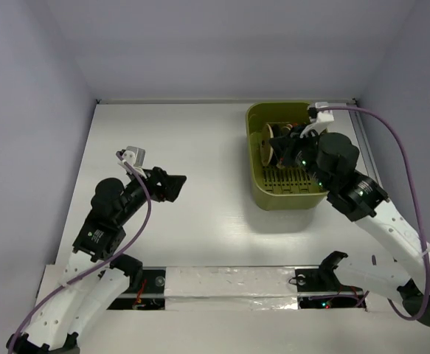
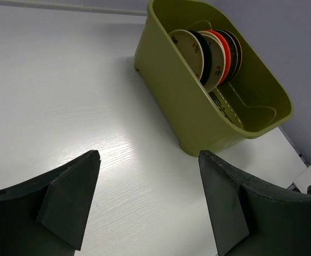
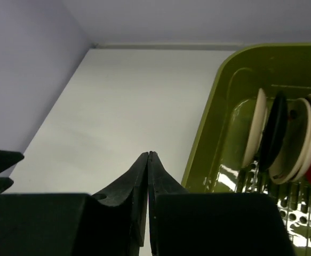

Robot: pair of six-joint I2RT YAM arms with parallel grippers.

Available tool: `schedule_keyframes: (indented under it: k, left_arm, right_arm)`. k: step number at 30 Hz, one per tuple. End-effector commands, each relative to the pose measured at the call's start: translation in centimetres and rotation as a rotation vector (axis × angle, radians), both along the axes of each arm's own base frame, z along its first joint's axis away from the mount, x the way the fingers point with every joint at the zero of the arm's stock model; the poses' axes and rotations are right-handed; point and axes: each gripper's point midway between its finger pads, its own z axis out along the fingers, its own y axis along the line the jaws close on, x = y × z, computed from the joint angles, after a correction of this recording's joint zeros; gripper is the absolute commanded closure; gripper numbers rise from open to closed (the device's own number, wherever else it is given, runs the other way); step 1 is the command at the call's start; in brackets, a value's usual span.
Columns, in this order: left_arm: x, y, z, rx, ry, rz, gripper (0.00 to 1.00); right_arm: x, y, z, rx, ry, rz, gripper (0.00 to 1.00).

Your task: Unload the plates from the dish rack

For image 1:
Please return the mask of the beige plate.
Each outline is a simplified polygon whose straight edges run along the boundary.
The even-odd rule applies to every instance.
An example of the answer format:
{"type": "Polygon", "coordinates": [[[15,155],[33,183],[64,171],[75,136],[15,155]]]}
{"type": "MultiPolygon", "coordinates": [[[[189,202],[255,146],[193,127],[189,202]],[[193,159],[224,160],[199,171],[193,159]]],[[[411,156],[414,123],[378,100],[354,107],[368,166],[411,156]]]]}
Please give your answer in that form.
{"type": "Polygon", "coordinates": [[[270,124],[266,123],[262,129],[260,142],[260,159],[263,166],[268,166],[271,163],[274,150],[270,144],[270,139],[274,137],[274,132],[270,124]]]}

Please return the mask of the black plate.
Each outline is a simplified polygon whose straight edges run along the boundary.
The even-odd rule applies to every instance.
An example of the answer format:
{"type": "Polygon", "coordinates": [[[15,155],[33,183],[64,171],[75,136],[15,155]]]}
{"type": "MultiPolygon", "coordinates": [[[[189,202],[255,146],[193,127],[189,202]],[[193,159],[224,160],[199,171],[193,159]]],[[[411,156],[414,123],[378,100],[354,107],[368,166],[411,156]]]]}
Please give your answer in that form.
{"type": "Polygon", "coordinates": [[[282,136],[288,134],[292,129],[292,125],[284,125],[280,128],[280,133],[282,136]]]}

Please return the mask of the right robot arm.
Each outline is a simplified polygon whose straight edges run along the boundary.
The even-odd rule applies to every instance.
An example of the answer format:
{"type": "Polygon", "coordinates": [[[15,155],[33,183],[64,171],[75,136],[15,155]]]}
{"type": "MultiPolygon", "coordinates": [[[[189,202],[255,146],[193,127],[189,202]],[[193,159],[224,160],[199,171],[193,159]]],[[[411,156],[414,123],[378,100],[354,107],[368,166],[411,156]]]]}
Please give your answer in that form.
{"type": "Polygon", "coordinates": [[[430,243],[399,213],[387,192],[356,169],[359,151],[341,133],[291,131],[269,139],[279,164],[302,168],[327,201],[358,228],[371,235],[392,257],[383,265],[335,251],[321,263],[319,283],[327,289],[354,285],[400,303],[402,319],[430,327],[430,243]]]}

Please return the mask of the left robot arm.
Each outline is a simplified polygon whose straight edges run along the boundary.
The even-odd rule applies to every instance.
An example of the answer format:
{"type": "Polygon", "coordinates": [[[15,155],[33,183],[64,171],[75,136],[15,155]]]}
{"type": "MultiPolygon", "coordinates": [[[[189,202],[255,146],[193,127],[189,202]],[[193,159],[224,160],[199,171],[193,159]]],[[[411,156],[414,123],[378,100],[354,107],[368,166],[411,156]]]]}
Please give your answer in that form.
{"type": "Polygon", "coordinates": [[[159,167],[141,174],[130,169],[128,176],[128,184],[118,178],[97,184],[56,289],[10,337],[9,353],[79,353],[84,337],[108,306],[141,285],[142,262],[122,253],[124,225],[143,205],[174,202],[187,178],[159,167]]]}

